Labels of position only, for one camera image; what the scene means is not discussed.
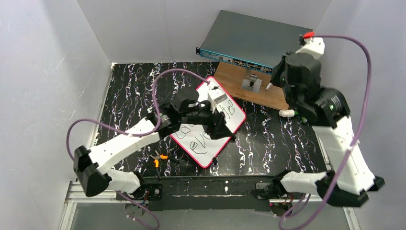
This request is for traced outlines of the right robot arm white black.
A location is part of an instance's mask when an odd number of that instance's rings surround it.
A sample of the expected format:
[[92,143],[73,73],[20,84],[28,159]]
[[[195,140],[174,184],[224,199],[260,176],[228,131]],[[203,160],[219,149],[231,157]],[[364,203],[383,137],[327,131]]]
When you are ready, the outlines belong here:
[[271,82],[281,87],[289,108],[304,117],[325,150],[332,169],[319,173],[285,170],[272,181],[272,191],[319,195],[335,207],[361,207],[368,192],[384,186],[368,168],[354,141],[350,109],[343,94],[321,86],[321,62],[307,53],[288,52],[273,69]]

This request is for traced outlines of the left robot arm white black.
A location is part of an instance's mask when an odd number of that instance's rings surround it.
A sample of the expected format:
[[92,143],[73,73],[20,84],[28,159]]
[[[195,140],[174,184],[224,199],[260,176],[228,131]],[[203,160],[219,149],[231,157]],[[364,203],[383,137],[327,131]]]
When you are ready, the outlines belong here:
[[105,190],[126,192],[134,195],[145,181],[137,172],[112,169],[120,160],[145,146],[179,131],[182,124],[201,125],[210,139],[230,137],[234,133],[226,126],[224,112],[217,105],[228,99],[220,89],[209,90],[208,99],[198,101],[193,91],[191,99],[176,103],[163,103],[148,113],[127,132],[91,148],[80,146],[74,151],[74,172],[87,197],[99,195]]

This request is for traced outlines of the pink framed whiteboard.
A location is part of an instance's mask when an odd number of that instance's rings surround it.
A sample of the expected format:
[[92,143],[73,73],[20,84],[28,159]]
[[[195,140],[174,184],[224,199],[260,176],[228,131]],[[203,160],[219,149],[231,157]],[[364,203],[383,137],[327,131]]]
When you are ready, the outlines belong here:
[[223,90],[226,96],[226,99],[216,106],[219,115],[222,115],[223,119],[215,119],[209,128],[210,133],[219,139],[212,139],[206,133],[207,128],[201,125],[182,124],[180,130],[171,135],[172,139],[202,168],[210,166],[213,158],[233,139],[229,135],[235,134],[246,120],[245,112],[220,83],[212,76],[207,80]]

